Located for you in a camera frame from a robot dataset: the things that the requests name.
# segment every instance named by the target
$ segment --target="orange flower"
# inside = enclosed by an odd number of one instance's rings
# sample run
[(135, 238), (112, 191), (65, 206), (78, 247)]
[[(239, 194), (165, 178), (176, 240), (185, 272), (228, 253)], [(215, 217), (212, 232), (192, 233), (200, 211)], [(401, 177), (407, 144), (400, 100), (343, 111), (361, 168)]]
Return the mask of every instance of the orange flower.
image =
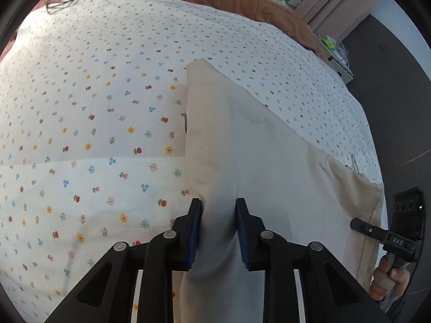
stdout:
[(126, 223), (127, 222), (127, 215), (124, 215), (123, 213), (120, 215), (120, 221), (122, 223)]

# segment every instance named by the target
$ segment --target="dark gray wall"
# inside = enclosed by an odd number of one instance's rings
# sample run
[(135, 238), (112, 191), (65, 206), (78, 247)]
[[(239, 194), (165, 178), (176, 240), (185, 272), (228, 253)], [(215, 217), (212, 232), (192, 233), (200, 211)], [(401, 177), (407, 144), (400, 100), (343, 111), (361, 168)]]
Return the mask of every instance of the dark gray wall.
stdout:
[[(431, 82), (404, 45), (369, 15), (344, 41), (354, 80), (347, 85), (367, 116), (385, 185), (392, 196), (419, 186), (431, 207)], [(408, 322), (431, 288), (431, 222), (401, 322)]]

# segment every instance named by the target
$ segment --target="pink curtain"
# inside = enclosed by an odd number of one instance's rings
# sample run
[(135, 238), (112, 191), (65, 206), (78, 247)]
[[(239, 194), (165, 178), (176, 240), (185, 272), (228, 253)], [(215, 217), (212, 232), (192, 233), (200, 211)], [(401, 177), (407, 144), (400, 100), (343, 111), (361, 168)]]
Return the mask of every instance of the pink curtain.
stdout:
[(304, 0), (295, 10), (315, 34), (341, 42), (380, 0)]

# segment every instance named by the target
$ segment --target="bed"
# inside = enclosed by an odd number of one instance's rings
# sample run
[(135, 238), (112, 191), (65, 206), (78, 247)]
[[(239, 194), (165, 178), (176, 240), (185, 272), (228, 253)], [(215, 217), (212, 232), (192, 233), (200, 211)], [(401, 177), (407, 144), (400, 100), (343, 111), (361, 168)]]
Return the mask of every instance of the bed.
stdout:
[[(365, 114), (319, 54), (307, 25), (267, 0), (31, 12), (0, 63), (0, 282), (23, 318), (44, 322), (112, 244), (149, 241), (187, 212), (186, 65), (196, 59), (381, 184)], [(178, 311), (178, 285), (173, 296)]]

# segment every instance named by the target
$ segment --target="metal rivet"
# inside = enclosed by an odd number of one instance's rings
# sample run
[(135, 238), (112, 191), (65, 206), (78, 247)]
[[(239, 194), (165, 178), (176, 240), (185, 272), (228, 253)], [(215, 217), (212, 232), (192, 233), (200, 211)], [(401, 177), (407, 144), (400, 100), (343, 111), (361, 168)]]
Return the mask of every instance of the metal rivet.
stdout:
[(176, 236), (177, 236), (177, 233), (175, 231), (172, 231), (172, 230), (166, 231), (166, 232), (163, 233), (163, 237), (166, 238), (166, 239), (173, 239)]
[(314, 251), (320, 251), (320, 250), (323, 250), (323, 245), (322, 245), (322, 243), (319, 243), (318, 241), (312, 241), (310, 243), (310, 248)]
[(271, 231), (265, 230), (260, 233), (260, 236), (264, 239), (271, 239), (274, 237), (274, 234)]
[(123, 241), (119, 241), (118, 243), (114, 244), (115, 251), (123, 251), (123, 250), (126, 250), (126, 248), (127, 248), (127, 244), (124, 243)]

